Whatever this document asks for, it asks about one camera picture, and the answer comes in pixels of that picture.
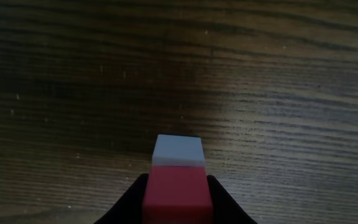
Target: red block top face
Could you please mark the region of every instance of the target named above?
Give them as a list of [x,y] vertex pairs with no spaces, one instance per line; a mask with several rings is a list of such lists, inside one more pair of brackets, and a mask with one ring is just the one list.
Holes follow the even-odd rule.
[[210,223],[213,206],[205,168],[153,166],[143,213],[147,223],[180,220]]

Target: white block top face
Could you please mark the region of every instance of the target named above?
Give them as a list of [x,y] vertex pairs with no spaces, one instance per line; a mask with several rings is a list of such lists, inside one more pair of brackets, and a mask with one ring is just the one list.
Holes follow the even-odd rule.
[[152,165],[204,167],[201,138],[159,134],[154,147]]

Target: stacked block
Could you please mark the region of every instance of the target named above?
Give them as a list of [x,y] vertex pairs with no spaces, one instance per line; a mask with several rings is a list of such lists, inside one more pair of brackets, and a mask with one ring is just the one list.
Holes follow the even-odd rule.
[[200,138],[158,136],[142,213],[146,224],[212,223],[213,206]]

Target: wooden table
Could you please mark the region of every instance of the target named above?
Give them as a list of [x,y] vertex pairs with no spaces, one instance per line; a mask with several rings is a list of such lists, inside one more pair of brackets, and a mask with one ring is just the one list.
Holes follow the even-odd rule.
[[160,133],[258,223],[358,223],[358,1],[0,0],[0,223],[93,223]]

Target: black object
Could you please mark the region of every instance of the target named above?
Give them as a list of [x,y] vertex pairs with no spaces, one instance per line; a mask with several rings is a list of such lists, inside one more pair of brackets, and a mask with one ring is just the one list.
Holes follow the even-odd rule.
[[[94,224],[141,224],[142,202],[148,178],[148,174],[141,174],[116,204]],[[208,175],[207,180],[214,207],[215,224],[257,224],[214,176]]]

